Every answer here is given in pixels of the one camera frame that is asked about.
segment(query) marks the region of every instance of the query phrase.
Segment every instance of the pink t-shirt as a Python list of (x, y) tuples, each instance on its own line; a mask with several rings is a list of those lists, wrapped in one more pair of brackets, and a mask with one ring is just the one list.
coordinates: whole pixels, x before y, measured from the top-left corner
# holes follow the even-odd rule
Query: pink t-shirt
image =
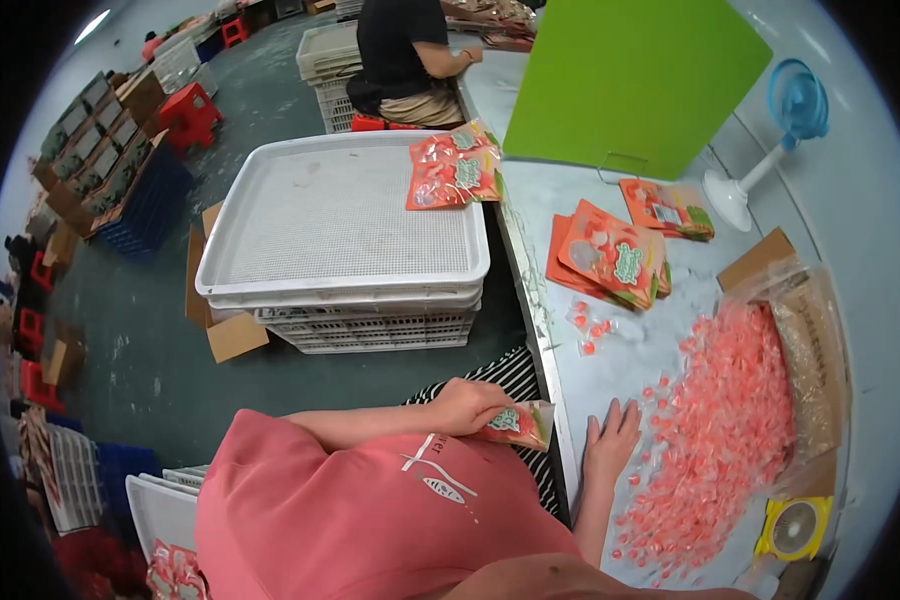
[(572, 534), (501, 443), (436, 434), (327, 454), (288, 420), (236, 414), (196, 502), (197, 559), (216, 600), (402, 598)]
[(163, 40), (159, 37), (155, 37), (154, 39), (144, 42), (144, 49), (140, 51), (140, 56), (144, 58), (145, 63), (149, 63), (151, 61), (151, 59), (154, 57), (154, 51), (157, 49), (157, 46), (162, 43)]

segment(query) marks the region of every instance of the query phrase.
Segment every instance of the white fan base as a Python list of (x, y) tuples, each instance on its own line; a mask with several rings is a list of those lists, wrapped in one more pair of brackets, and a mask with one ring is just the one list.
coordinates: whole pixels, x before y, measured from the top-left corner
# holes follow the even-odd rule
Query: white fan base
[(703, 191), (720, 219), (741, 232), (749, 232), (754, 226), (750, 210), (747, 210), (747, 193), (740, 189), (736, 179), (728, 179), (709, 169), (703, 174)]

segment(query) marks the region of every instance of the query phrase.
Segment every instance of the blue pallet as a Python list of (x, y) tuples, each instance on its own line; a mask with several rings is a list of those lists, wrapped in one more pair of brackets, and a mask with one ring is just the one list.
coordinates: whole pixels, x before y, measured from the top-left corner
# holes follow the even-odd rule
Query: blue pallet
[(115, 517), (131, 513), (131, 503), (127, 498), (127, 476), (150, 474), (161, 477), (163, 471), (156, 462), (154, 450), (123, 443), (96, 443), (99, 463), (99, 480), (106, 494), (107, 505)]
[(164, 139), (137, 174), (120, 216), (96, 235), (127, 258), (151, 257), (180, 218), (194, 176)]

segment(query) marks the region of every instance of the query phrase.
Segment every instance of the work table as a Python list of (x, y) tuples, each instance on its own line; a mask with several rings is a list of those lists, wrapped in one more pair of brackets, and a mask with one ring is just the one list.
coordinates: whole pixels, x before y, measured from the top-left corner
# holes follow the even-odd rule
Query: work table
[[(452, 36), (455, 47), (467, 45), (462, 35)], [(480, 117), (501, 143), (514, 110), (517, 91), (528, 54), (484, 50), (483, 62), (470, 66), (457, 78), (459, 96), (467, 118)], [(587, 118), (573, 114), (568, 118)], [(578, 351), (580, 334), (565, 319), (578, 293), (545, 278), (553, 216), (572, 215), (581, 198), (630, 222), (623, 194), (616, 184), (629, 175), (595, 168), (531, 159), (505, 157), (504, 201), (497, 206), (517, 295), (527, 321), (528, 344), (534, 353), (541, 391), (556, 406), (555, 435), (571, 514), (576, 511), (580, 472), (587, 438), (587, 418), (602, 419), (616, 397), (625, 402), (640, 397), (661, 376), (677, 378), (683, 372), (678, 344), (701, 314), (709, 314), (721, 291), (716, 276), (754, 246), (762, 235), (754, 228), (744, 233), (723, 222), (707, 204), (715, 236), (708, 243), (668, 239), (667, 258), (672, 267), (672, 294), (659, 300), (643, 315), (625, 310), (619, 314), (638, 323), (646, 332), (644, 342), (612, 340), (593, 356)], [(708, 163), (697, 157), (682, 180), (699, 181)], [(703, 189), (700, 196), (706, 202)], [(591, 298), (593, 303), (599, 300)], [(648, 432), (648, 423), (641, 429)], [(625, 477), (617, 484), (614, 515), (631, 499)], [(691, 589), (702, 577), (705, 588), (728, 587), (750, 564), (754, 545), (764, 522), (766, 498), (755, 497), (723, 551), (684, 581), (671, 579), (664, 587)], [(614, 526), (610, 524), (602, 570), (624, 583), (647, 587), (657, 578), (651, 565), (638, 568), (611, 558)]]

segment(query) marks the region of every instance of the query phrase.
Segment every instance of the khaki pants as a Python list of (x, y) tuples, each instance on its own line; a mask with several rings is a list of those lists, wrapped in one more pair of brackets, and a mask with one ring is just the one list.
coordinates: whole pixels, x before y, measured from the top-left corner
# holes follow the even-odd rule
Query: khaki pants
[(457, 98), (444, 87), (407, 98), (386, 99), (380, 103), (380, 116), (387, 121), (421, 127), (443, 127), (465, 121)]

